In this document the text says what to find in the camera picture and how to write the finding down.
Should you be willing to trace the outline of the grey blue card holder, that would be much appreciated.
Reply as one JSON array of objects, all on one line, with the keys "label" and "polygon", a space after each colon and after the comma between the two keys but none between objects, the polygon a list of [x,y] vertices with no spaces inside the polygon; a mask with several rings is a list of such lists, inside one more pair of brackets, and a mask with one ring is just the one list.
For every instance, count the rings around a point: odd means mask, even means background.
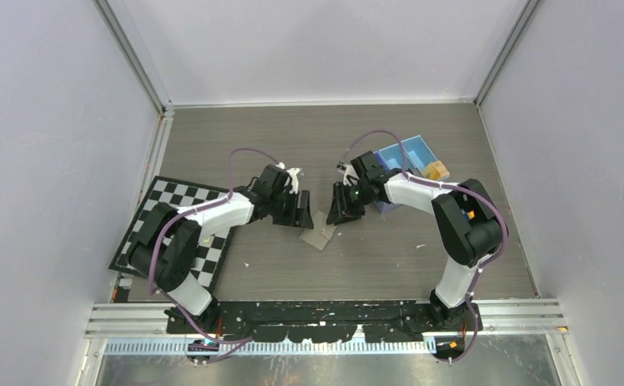
[{"label": "grey blue card holder", "polygon": [[327,214],[317,211],[312,217],[314,227],[302,231],[298,239],[308,245],[322,251],[332,240],[337,229],[337,225],[327,224]]}]

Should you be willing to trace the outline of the orange VIP card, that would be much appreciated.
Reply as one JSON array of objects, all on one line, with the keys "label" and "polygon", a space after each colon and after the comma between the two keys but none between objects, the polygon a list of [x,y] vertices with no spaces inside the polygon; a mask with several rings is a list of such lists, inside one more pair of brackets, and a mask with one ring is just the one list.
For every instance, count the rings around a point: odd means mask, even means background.
[{"label": "orange VIP card", "polygon": [[426,179],[442,181],[449,178],[450,172],[440,160],[430,162],[422,171]]}]

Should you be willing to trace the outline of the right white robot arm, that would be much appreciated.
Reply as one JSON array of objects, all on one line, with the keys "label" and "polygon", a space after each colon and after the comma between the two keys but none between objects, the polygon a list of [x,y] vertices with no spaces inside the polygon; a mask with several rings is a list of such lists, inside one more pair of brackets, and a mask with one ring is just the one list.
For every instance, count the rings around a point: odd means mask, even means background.
[{"label": "right white robot arm", "polygon": [[450,330],[462,320],[481,269],[508,238],[499,210],[477,179],[460,184],[419,178],[409,171],[386,169],[367,152],[337,165],[343,178],[333,185],[327,223],[359,220],[366,205],[380,201],[423,211],[437,222],[448,255],[441,280],[429,296],[431,322]]}]

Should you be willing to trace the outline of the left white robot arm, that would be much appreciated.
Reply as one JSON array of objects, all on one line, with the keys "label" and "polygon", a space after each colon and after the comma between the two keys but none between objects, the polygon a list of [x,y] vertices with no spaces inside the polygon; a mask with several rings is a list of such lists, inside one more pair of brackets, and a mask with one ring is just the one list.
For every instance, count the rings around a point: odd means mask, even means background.
[{"label": "left white robot arm", "polygon": [[270,217],[273,224],[312,229],[310,193],[299,187],[300,169],[268,165],[249,185],[190,207],[158,203],[130,241],[125,258],[151,285],[186,312],[199,333],[217,323],[217,301],[191,273],[200,240]]}]

